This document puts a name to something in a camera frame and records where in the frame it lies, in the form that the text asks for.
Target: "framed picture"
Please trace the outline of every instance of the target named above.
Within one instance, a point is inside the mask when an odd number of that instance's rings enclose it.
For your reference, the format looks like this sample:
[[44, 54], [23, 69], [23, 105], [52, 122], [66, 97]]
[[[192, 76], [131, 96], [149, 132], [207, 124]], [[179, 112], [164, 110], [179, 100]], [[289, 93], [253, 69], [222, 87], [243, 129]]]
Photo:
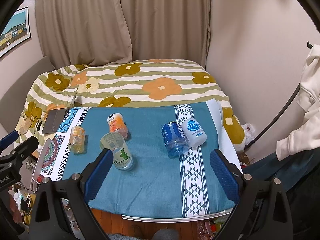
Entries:
[[0, 36], [0, 57], [31, 38], [28, 7], [17, 10]]

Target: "blue water bottle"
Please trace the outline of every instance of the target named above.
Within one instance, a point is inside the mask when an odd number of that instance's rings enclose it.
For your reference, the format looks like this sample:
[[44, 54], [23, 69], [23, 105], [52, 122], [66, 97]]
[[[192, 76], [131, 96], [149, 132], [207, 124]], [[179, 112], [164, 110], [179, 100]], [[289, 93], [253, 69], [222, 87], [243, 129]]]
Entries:
[[188, 152], [190, 148], [188, 139], [179, 123], [166, 123], [161, 129], [161, 133], [169, 158]]

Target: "white geometric stripe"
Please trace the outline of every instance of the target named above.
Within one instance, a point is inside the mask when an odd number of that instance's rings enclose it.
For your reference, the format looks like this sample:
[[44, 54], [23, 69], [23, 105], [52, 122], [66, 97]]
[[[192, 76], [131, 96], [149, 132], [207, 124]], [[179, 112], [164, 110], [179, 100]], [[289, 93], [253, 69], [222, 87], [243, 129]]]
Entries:
[[[176, 105], [175, 110], [177, 122], [180, 124], [193, 117], [190, 104]], [[209, 213], [206, 187], [203, 185], [204, 169], [199, 149], [200, 147], [189, 149], [187, 153], [180, 156], [183, 217]]]

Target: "hand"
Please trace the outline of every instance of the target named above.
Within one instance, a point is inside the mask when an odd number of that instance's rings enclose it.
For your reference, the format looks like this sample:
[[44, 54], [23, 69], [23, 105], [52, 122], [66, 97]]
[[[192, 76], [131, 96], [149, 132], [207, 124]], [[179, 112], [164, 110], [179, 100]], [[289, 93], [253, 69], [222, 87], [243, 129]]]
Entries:
[[17, 224], [22, 223], [22, 216], [21, 216], [21, 213], [17, 207], [17, 203], [14, 200], [13, 196], [11, 194], [9, 194], [9, 195], [10, 195], [9, 206], [12, 211], [13, 221], [16, 222]]

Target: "white bottle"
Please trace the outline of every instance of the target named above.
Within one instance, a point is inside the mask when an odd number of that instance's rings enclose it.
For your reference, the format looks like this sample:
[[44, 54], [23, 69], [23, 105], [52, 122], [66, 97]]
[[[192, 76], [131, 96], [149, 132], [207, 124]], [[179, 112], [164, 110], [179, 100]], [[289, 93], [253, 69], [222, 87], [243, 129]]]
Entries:
[[196, 119], [187, 119], [182, 123], [181, 126], [183, 131], [187, 135], [190, 147], [198, 147], [206, 141], [207, 135]]

